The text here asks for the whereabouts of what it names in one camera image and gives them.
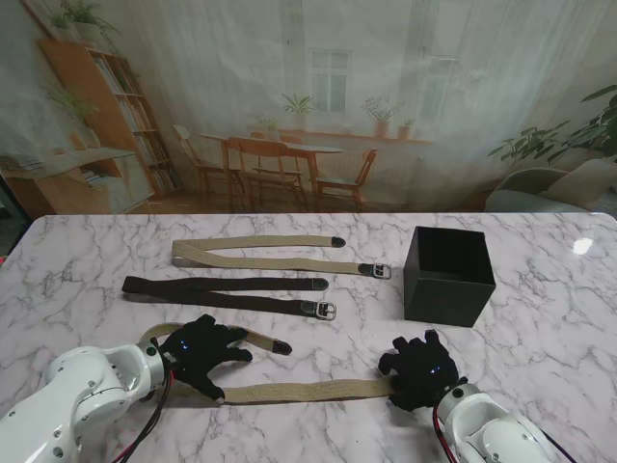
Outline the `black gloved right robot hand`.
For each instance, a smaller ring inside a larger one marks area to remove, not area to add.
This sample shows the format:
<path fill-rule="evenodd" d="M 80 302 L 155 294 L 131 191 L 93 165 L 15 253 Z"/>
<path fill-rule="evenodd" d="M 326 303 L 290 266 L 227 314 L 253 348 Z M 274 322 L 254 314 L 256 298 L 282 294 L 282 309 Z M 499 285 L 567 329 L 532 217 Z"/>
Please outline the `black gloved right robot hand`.
<path fill-rule="evenodd" d="M 392 345 L 396 352 L 383 354 L 378 369 L 383 375 L 394 371 L 389 400 L 398 408 L 412 412 L 436 407 L 450 390 L 468 382 L 435 330 L 426 330 L 424 340 L 399 337 Z"/>

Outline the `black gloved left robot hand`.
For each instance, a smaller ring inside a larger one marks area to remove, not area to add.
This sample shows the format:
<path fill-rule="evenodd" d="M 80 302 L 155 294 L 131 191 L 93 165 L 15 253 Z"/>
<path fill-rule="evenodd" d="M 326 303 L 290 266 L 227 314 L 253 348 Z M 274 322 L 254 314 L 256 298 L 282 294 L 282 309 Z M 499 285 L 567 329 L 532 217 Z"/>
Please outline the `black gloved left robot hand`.
<path fill-rule="evenodd" d="M 211 381 L 208 373 L 225 362 L 251 362 L 253 355 L 249 350 L 231 347 L 247 336 L 244 328 L 230 328 L 205 314 L 171 333 L 159 351 L 178 381 L 215 402 L 223 402 L 224 391 Z"/>

